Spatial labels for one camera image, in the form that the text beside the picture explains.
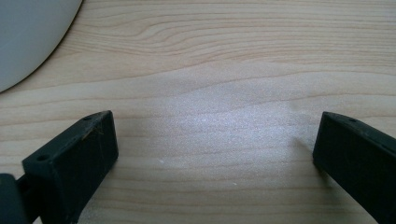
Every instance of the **wood grain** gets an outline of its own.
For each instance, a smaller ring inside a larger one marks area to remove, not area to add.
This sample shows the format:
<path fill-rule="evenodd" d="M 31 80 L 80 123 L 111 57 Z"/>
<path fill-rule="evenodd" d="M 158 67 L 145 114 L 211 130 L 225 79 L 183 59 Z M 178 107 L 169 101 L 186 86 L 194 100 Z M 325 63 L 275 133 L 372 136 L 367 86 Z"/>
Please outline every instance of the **wood grain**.
<path fill-rule="evenodd" d="M 84 1 L 0 94 L 0 167 L 111 109 L 80 223 L 375 223 L 312 164 L 322 111 L 396 137 L 394 1 Z"/>

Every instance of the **light wood tabletop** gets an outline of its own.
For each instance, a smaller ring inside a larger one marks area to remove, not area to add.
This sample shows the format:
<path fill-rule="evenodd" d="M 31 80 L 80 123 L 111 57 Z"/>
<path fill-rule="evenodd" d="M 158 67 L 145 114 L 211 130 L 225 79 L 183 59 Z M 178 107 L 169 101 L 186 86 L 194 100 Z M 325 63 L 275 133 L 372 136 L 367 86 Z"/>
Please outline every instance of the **light wood tabletop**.
<path fill-rule="evenodd" d="M 0 93 L 1 172 L 112 110 L 120 157 L 80 223 L 375 223 L 312 150 L 323 111 L 396 137 L 395 62 L 391 0 L 86 0 Z"/>

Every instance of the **black plastic part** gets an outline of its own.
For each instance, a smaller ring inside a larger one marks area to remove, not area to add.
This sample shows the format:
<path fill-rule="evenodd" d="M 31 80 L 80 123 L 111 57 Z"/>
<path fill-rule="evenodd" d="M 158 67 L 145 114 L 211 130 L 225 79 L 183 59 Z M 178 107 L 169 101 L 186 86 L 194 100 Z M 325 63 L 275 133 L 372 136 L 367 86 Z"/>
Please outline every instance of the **black plastic part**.
<path fill-rule="evenodd" d="M 396 223 L 396 139 L 324 112 L 313 157 L 378 223 Z"/>
<path fill-rule="evenodd" d="M 0 175 L 0 223 L 29 223 L 38 216 L 44 224 L 77 223 L 118 156 L 111 111 L 79 120 L 23 160 L 25 175 L 17 182 Z"/>

